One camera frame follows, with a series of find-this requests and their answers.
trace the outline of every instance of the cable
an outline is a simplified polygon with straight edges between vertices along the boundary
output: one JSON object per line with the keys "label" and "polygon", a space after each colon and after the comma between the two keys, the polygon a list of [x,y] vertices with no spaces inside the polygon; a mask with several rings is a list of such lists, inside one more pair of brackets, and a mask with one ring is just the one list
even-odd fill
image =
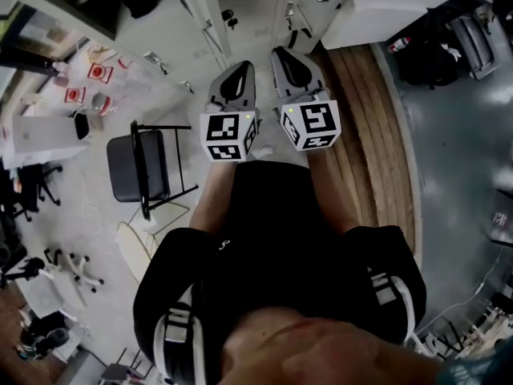
{"label": "cable", "polygon": [[499,255],[497,256],[497,258],[495,259],[494,261],[494,264],[491,266],[490,270],[485,274],[483,280],[481,281],[481,283],[479,284],[479,286],[477,287],[477,289],[475,290],[475,292],[472,294],[472,296],[470,298],[468,298],[465,302],[458,302],[457,304],[454,304],[454,305],[451,305],[449,306],[448,308],[446,308],[445,310],[443,310],[440,314],[438,314],[436,317],[434,317],[433,319],[431,319],[431,321],[429,321],[429,323],[427,325],[425,325],[421,330],[418,330],[416,332],[416,334],[420,334],[421,332],[423,332],[425,329],[427,329],[429,326],[431,326],[433,324],[433,322],[435,322],[437,319],[439,319],[442,315],[444,315],[448,310],[452,310],[453,308],[456,308],[457,306],[463,306],[463,305],[466,305],[467,303],[469,303],[472,299],[475,298],[475,296],[477,294],[479,294],[479,292],[481,291],[481,289],[484,287],[484,283],[485,281],[487,280],[488,276],[491,274],[491,272],[495,269],[495,267],[497,266],[497,264],[499,264],[499,259],[500,259],[500,256],[502,255],[504,251],[504,246],[501,248],[500,252],[499,252]]}

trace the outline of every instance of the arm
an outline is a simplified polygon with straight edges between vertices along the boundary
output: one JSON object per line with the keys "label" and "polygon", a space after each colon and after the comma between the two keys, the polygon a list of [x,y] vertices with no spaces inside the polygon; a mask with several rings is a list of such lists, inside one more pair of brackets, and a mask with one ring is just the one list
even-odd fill
{"label": "arm", "polygon": [[190,228],[217,234],[230,205],[236,163],[214,163],[208,171],[200,202],[192,213]]}
{"label": "arm", "polygon": [[313,189],[321,212],[328,224],[338,233],[358,227],[357,211],[345,183],[336,176],[338,168],[330,158],[328,148],[307,153]]}

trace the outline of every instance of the wooden plank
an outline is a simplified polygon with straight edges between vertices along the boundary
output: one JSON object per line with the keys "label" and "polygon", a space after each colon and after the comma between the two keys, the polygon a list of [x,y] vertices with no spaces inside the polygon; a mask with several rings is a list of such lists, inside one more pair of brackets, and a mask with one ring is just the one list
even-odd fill
{"label": "wooden plank", "polygon": [[356,187],[355,201],[362,217],[360,224],[376,227],[378,226],[378,217],[373,189],[370,183],[369,170],[358,136],[357,127],[350,111],[348,99],[345,96],[345,92],[341,89],[340,79],[335,71],[332,59],[328,56],[328,52],[317,52],[312,54],[311,57],[322,69],[331,98],[338,102],[338,111],[342,126],[341,139],[347,153],[349,167],[353,174],[353,181]]}
{"label": "wooden plank", "polygon": [[397,225],[398,215],[395,207],[394,184],[390,175],[390,165],[385,151],[383,136],[378,120],[376,119],[376,115],[374,114],[374,107],[370,100],[369,92],[367,91],[362,72],[356,62],[353,48],[339,49],[339,52],[341,53],[341,56],[345,61],[345,65],[351,75],[351,79],[353,80],[353,85],[356,88],[358,98],[362,104],[363,113],[370,130],[370,135],[372,136],[374,151],[378,160],[377,167],[381,173],[383,190],[385,193],[386,211],[388,212],[387,225]]}
{"label": "wooden plank", "polygon": [[390,98],[390,94],[388,89],[386,88],[385,80],[383,79],[382,73],[379,70],[379,67],[374,58],[374,54],[372,53],[370,47],[366,47],[364,49],[366,56],[369,60],[372,59],[375,67],[371,67],[371,75],[373,76],[373,80],[376,83],[376,87],[379,92],[379,96],[382,99],[383,107],[385,108],[385,113],[387,115],[387,119],[389,122],[390,133],[392,135],[392,139],[394,141],[394,147],[396,156],[398,158],[398,168],[399,174],[401,176],[402,182],[402,195],[404,197],[404,206],[406,212],[406,234],[405,238],[410,246],[411,250],[415,251],[415,225],[414,225],[414,207],[413,207],[413,196],[411,190],[410,183],[410,173],[408,170],[408,160],[406,158],[406,151],[404,143],[402,142],[402,136],[399,129],[399,124],[397,121],[397,117],[395,115],[394,105],[392,104],[392,100]]}
{"label": "wooden plank", "polygon": [[388,211],[386,207],[385,189],[383,187],[382,175],[379,169],[378,156],[374,148],[370,128],[363,111],[363,106],[357,93],[357,89],[351,79],[348,64],[342,57],[339,50],[328,51],[329,57],[333,61],[333,66],[337,71],[338,78],[341,81],[342,88],[349,101],[350,110],[357,126],[358,136],[362,142],[367,167],[369,170],[370,183],[372,184],[372,191],[374,201],[376,204],[376,215],[378,218],[378,225],[388,225]]}
{"label": "wooden plank", "polygon": [[352,47],[352,52],[356,63],[362,73],[363,81],[367,87],[370,101],[373,105],[372,110],[374,118],[378,121],[378,126],[382,134],[383,144],[385,146],[385,153],[388,160],[390,179],[394,189],[395,208],[397,213],[397,225],[401,228],[405,235],[407,235],[406,224],[406,209],[404,203],[404,196],[402,191],[402,179],[398,167],[398,158],[395,152],[394,140],[390,130],[388,116],[385,113],[382,98],[378,92],[375,79],[376,73],[371,71],[371,68],[376,67],[374,59],[369,57],[369,52],[365,52],[363,46]]}
{"label": "wooden plank", "polygon": [[341,174],[341,180],[344,181],[347,189],[349,190],[349,194],[353,198],[353,203],[357,211],[358,224],[363,224],[362,209],[360,208],[358,192],[356,190],[356,184],[354,183],[353,169],[349,163],[349,157],[347,156],[347,151],[344,147],[344,141],[341,137],[338,137],[337,140],[333,143],[333,152]]}

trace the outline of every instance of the metal frame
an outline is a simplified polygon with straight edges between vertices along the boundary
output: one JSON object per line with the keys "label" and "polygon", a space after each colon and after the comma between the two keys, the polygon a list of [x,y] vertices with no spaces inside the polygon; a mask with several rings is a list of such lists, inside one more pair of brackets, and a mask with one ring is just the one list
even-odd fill
{"label": "metal frame", "polygon": [[[168,203],[169,201],[173,201],[178,197],[181,197],[185,194],[198,189],[199,186],[196,184],[194,187],[185,189],[184,187],[184,174],[182,173],[182,161],[180,159],[180,146],[178,143],[178,130],[190,130],[192,127],[190,125],[144,125],[137,124],[137,121],[133,121],[130,126],[131,133],[131,142],[132,147],[134,148],[134,159],[135,159],[135,169],[137,171],[137,183],[139,184],[139,194],[141,198],[141,209],[143,210],[144,219],[150,220],[150,211],[160,207],[163,204]],[[167,196],[163,200],[156,202],[154,205],[150,205],[149,199],[149,189],[147,183],[147,169],[146,169],[146,160],[144,159],[144,150],[143,145],[141,143],[139,132],[143,130],[175,130],[175,139],[176,139],[176,154],[178,156],[178,169],[180,171],[180,183],[182,185],[182,192],[178,194]]]}
{"label": "metal frame", "polygon": [[[509,198],[510,200],[513,200],[513,194],[510,194],[508,191],[504,191],[500,188],[497,188],[497,193],[503,194],[505,197]],[[490,239],[490,242],[493,242],[494,244],[502,245],[504,247],[513,248],[513,243],[511,243],[511,242],[494,240],[494,239]]]}

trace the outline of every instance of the chair backrest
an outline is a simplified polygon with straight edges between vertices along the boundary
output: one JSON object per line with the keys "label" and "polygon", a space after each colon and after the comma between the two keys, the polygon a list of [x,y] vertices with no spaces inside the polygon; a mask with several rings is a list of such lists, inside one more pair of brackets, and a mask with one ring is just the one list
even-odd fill
{"label": "chair backrest", "polygon": [[130,124],[131,142],[134,148],[135,169],[137,170],[137,181],[139,183],[139,192],[141,196],[141,207],[144,218],[150,221],[150,191],[147,184],[146,160],[144,159],[144,150],[139,136],[137,121]]}

